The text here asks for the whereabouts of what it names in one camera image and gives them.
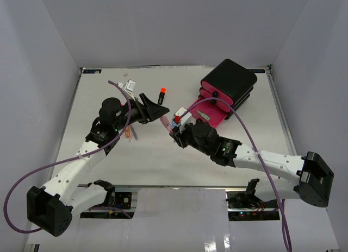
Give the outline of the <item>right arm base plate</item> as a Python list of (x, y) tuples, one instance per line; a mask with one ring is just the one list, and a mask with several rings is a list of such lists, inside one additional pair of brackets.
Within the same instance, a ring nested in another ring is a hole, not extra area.
[(246, 194), (246, 191), (227, 191), (226, 202), (230, 209), (275, 209), (278, 207), (276, 200), (261, 201), (254, 194)]

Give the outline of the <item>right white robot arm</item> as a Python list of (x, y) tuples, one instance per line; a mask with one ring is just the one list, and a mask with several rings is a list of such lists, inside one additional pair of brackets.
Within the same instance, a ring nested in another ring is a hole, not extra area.
[(181, 148), (191, 146), (220, 166), (274, 176), (273, 180), (249, 181), (244, 199), (250, 207), (275, 199), (300, 199), (312, 206), (328, 207), (334, 173), (318, 153), (298, 156), (256, 151), (220, 136), (207, 122), (189, 123), (182, 129), (174, 127), (170, 136)]

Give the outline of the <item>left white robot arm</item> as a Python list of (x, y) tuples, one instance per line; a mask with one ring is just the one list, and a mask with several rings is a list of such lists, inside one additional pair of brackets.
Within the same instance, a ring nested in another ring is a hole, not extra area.
[(115, 201), (111, 183), (96, 180), (80, 193), (76, 193), (76, 188), (111, 152), (123, 128), (134, 122), (153, 122), (168, 112), (168, 108), (152, 102), (144, 93), (139, 100), (130, 99), (125, 104), (115, 97), (105, 99), (74, 159), (42, 187), (32, 187), (27, 192), (28, 220), (58, 237), (69, 227), (73, 216), (93, 206), (111, 207)]

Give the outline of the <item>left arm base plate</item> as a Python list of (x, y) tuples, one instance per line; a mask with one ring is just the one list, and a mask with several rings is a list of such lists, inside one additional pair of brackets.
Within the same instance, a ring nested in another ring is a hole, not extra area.
[(85, 210), (126, 210), (130, 209), (132, 204), (131, 192), (115, 192), (108, 194), (107, 192), (101, 192), (93, 194), (81, 205), (81, 209)]

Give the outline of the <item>black pink drawer organizer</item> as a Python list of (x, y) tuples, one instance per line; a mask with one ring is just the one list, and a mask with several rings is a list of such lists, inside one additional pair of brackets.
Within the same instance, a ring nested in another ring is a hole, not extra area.
[(257, 76), (236, 62), (225, 59), (202, 80), (197, 101), (215, 97), (225, 101), (209, 100), (194, 107), (190, 112), (194, 119), (208, 122), (213, 128), (229, 119), (250, 96)]

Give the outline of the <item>pink translucent correction pen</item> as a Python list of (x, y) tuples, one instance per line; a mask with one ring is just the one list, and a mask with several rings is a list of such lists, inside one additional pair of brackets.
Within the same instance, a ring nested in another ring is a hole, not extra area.
[(172, 132), (172, 122), (166, 116), (161, 116), (160, 121), (165, 129), (171, 133)]

